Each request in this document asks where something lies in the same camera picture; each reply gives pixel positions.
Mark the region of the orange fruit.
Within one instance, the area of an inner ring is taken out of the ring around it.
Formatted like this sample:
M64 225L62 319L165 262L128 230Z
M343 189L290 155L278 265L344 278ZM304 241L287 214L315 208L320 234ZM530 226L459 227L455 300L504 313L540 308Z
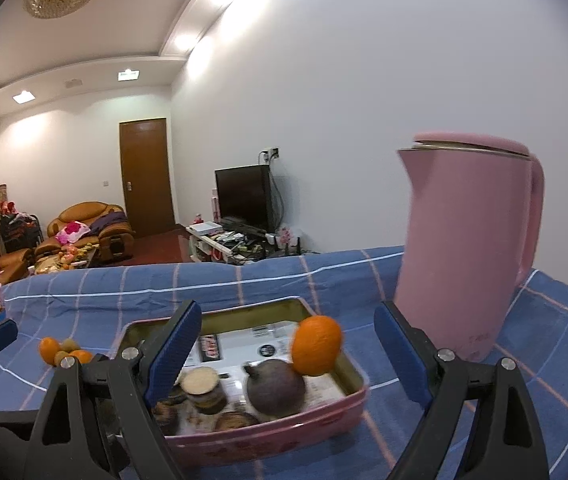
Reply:
M53 337L44 337L39 342L39 354L44 363L55 365L55 356L60 352L60 343Z
M78 349L70 352L81 364L88 364L93 358L93 354L88 350Z
M342 330L333 318L326 315L305 318L290 346L293 368L305 376L327 374L334 368L341 346Z

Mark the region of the green kiwi fruit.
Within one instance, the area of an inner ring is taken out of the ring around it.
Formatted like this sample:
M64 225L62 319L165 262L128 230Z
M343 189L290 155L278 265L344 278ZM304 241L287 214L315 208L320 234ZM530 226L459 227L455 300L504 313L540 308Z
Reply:
M68 352L64 350L57 351L54 356L54 365L60 366L60 363L63 361L63 359L67 358L67 356L69 356Z
M60 350L63 350L67 353L80 349L81 347L71 338L67 338L60 343Z

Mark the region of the dark purple mangosteen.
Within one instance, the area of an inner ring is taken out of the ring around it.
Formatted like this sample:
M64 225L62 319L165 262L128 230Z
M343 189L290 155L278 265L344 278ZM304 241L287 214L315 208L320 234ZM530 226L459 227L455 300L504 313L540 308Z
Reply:
M252 407L270 417L297 414L305 403L305 378L293 366L279 359L258 364L245 363L246 396Z

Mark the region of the cluttered coffee table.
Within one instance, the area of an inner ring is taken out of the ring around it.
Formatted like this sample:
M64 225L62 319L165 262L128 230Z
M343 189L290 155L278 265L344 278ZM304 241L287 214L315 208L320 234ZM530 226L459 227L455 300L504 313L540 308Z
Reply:
M93 244L81 248L71 248L67 246L65 249L57 252L57 254L39 259L34 266L34 273L52 274L68 270L90 268L97 253L98 248Z

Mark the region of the black rack with clutter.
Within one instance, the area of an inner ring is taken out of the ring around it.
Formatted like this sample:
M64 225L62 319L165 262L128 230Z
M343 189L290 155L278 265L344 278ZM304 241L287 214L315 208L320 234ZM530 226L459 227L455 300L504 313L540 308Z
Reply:
M36 249L43 240L39 219L16 208L7 197L6 184L0 184L0 239L7 254Z

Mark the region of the printed paper leaflet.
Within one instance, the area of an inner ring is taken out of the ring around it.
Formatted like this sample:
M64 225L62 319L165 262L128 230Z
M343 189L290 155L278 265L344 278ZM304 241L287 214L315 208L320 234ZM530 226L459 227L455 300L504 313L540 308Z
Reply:
M290 321L201 335L175 385L199 411L247 410L281 418L343 399L331 374L303 376L289 354Z

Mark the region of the pink metal tin box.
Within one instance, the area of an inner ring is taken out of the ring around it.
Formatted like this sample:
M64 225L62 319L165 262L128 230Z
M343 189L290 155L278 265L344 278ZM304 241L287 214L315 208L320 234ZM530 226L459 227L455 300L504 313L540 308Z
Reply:
M369 381L346 353L331 371L305 378L305 400L296 413L275 416L254 408L243 366L287 361L298 325L313 315L300 297L210 311L182 368L209 367L219 387L197 401L179 385L159 401L153 417L177 462L184 467L224 465L286 453L357 426Z

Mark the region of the white tv stand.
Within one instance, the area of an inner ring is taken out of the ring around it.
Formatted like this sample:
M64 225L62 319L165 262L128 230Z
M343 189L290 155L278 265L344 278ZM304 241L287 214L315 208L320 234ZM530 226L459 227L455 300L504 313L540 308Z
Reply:
M181 244L194 262L243 266L268 258L312 254L312 250L303 248L300 237L288 232L278 236L252 228L229 231L214 222L192 224L185 232Z

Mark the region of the brown wooden door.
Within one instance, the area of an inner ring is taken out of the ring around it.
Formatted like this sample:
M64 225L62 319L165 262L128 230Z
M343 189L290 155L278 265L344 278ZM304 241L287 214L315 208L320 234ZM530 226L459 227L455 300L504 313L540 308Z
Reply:
M175 226L167 139L165 118L119 124L124 203L138 237L165 233Z

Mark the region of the black television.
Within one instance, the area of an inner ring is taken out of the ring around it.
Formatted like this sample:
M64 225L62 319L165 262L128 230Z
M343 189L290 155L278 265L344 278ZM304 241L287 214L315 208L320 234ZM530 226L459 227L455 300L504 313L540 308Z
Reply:
M271 174L267 165L214 171L220 218L271 232L275 228Z

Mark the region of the pink electric kettle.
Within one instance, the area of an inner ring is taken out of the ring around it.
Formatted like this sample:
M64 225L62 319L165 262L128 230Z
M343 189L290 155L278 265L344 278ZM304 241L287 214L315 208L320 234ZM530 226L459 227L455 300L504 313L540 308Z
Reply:
M395 305L436 347L481 361L532 269L543 167L526 145L477 133L419 133L399 156L412 198Z

